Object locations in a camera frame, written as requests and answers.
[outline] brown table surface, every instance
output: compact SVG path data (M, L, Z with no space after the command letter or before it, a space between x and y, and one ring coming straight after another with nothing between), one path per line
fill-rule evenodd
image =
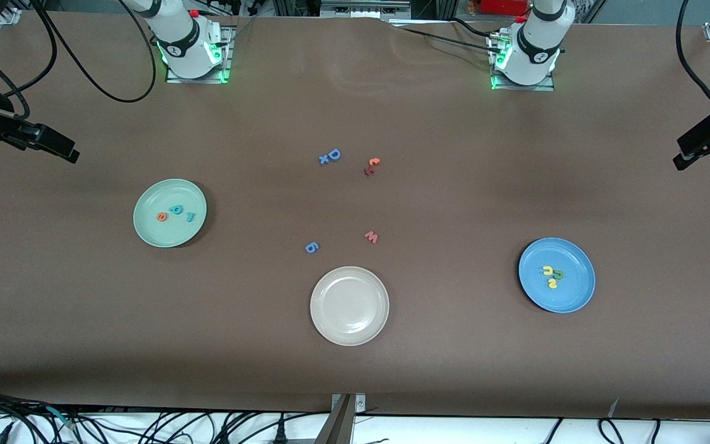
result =
M101 84L144 90L129 17L54 16ZM231 83L159 81L138 104L97 93L60 50L26 97L79 163L0 143L0 391L279 410L358 391L384 413L511 416L603 416L620 397L618 416L710 418L710 157L671 162L710 103L673 42L672 28L574 26L556 92L510 92L490 90L482 51L378 20L256 19ZM699 28L684 42L710 84L710 43ZM17 83L49 53L31 14L0 35ZM333 148L341 160L319 166ZM173 177L202 187L208 221L185 247L149 247L133 205ZM597 270L574 314L519 286L521 251L545 236ZM391 298L355 348L308 312L342 265Z

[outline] power cable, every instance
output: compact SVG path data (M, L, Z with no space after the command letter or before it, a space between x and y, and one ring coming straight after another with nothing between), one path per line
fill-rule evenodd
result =
M139 33L141 34L141 38L144 40L144 45L146 45L147 47L147 54L149 55L150 63L152 63L152 79L150 80L150 85L149 87L147 87L147 90L145 92L143 92L135 99L122 99L118 96L111 94L110 92L106 91L106 89L101 87L100 84L98 84L98 82L96 82L95 79L93 79L92 76L88 73L86 68L84 68L84 65L81 64L81 61L76 57L76 54L73 53L73 50L70 49L70 45L67 44L65 38L62 36L61 33L59 33L59 29L57 29L56 25L54 25L54 21L51 20L51 16L49 16L48 14L45 14L45 16L48 21L48 24L51 26L51 29L53 29L54 34L56 34L56 37L59 38L59 42L62 43L62 46L65 47L65 50L67 50L67 53L70 55L70 58L73 59L73 61L76 63L76 66L79 68L79 70L81 70L81 73L84 74L85 78L87 78L87 80L92 84L92 86L95 87L99 92L104 94L107 98L112 99L113 101L121 102L124 104L132 104L141 101L141 99L145 98L149 95L150 92L152 92L152 88L155 86L155 78L158 75L157 67L155 66L155 57L152 54L152 46L150 45L149 39L147 39L147 35L144 34L144 29L141 28L141 23L139 23L138 19L136 19L136 16L133 15L133 12L130 11L130 8L128 8L126 4L122 2L122 0L116 1L119 2L120 5L122 5L124 10L133 20L133 23L135 23L136 27L138 27Z
M550 444L550 442L552 442L552 438L555 438L555 432L558 432L558 427L560 427L561 422L563 422L563 418L558 418L558 422L556 422L555 425L552 426L552 430L550 430L550 435L547 436L547 439L544 441L544 444Z
M598 422L599 433L601 433L602 438L604 438L604 441L609 442L609 444L616 444L615 441L613 441L612 439L609 439L606 436L606 433L604 433L604 429L603 429L604 422L606 422L607 424L610 425L610 427L612 427L613 432L615 432L615 436L618 437L618 442L620 442L620 444L623 444L623 436L621 436L621 433L618 432L618 428L615 427L615 423L612 422L612 419L610 419L610 418L602 418L602 419L599 419L599 422Z
M77 411L70 410L61 405L51 405L42 401L32 401L16 397L8 397L5 395L0 395L0 413L5 417L14 418L25 424L32 436L34 444L53 444L54 442L61 442L62 439L60 438L59 433L60 430L65 429L71 430L78 444L84 444L81 436L81 429L87 432L91 438L100 444L110 444L104 430L138 436L140 438L140 442L143 444L175 444L170 442L170 440L161 440L156 438L157 433L169 425L170 422L175 421L181 416L188 413L199 413L199 411L188 409L165 411L165 413L158 415L158 419L156 419L155 422L152 422L147 430L141 433L133 432L132 430L123 430L117 427L110 427L107 424L97 421L97 419L80 416ZM197 416L197 418L192 419L188 424L185 424L179 430L175 430L171 436L171 439L186 437L192 442L192 436L183 432L183 430L185 430L185 428L193 422L208 417L210 414L211 411L201 411L201 414ZM33 421L34 419L40 418L48 421L51 429L53 430L54 436L51 441L43 435L39 427L37 427ZM62 422L62 427L57 427L57 419Z
M245 442L248 441L248 439L251 439L251 438L253 438L254 436L259 435L260 433L264 432L265 430L267 430L267 429L269 429L269 428L271 428L271 427L274 427L274 426L279 425L280 422L292 421L292 419L302 418L303 416L320 415L320 414L323 414L323 413L330 413L330 412L329 412L329 411L308 411L308 413L301 413L301 414L299 414L299 415L292 416L291 418L279 419L278 421L273 422L273 424L270 424L270 425L267 425L267 426L265 426L265 427L262 427L262 428L260 428L259 430L257 430L256 432L251 433L251 435L248 435L248 436L246 436L245 438L240 439L240 441L237 442L237 444L245 444Z
M662 427L662 419L654 419L656 421L656 427L653 429L653 434L651 434L651 444L656 444L656 436L659 435L659 428Z
M684 16L687 14L687 5L690 3L690 0L683 0L681 2L681 9L679 10L679 19L678 22L675 24L675 50L676 53L679 55L679 62L681 62L681 66L684 68L685 71L687 71L688 76L694 81L703 91L705 96L710 100L710 89L708 86L705 84L704 81L699 78L698 74L694 72L692 67L690 66L690 63L687 62L687 57L684 56L684 50L682 47L681 43L681 30L684 25Z
M451 18L451 21L459 23L459 25L464 26L465 29L470 31L470 33L473 33L473 34L476 34L477 36L482 36L482 37L488 37L491 33L496 33L496 31L500 30L500 28L498 28L495 31L479 31L478 29L471 27L470 23L465 22L464 20L462 20L459 17L453 17L453 18Z
M57 61L57 40L54 37L53 31L51 31L51 26L48 25L48 20L46 20L46 11L45 9L43 9L43 5L40 4L39 0L34 0L34 2L32 2L32 6L35 8L35 12L37 12L37 17L40 18L40 22L42 22L43 26L45 26L46 32L48 33L48 39L51 41L51 58L48 59L48 64L46 65L46 67L43 68L43 70L40 71L40 73L37 74L35 78L31 79L23 85L20 85L17 89L12 89L9 92L5 93L5 97L14 95L16 91L24 91L27 88L34 86L37 82L45 78L45 76L47 76L49 72L51 72L51 68L54 68L54 62Z
M403 26L400 27L400 29L404 29L405 31L408 31L408 33L420 34L420 36L432 37L433 39L443 40L445 42L456 43L457 45L463 45L465 47L473 47L473 48L483 49L484 51L488 51L488 52L500 52L500 50L498 48L485 47L482 45L476 45L473 43L463 42L462 40L449 39L448 37L437 36L435 34L430 34L430 33L424 33L423 31L416 31L415 29L405 28Z

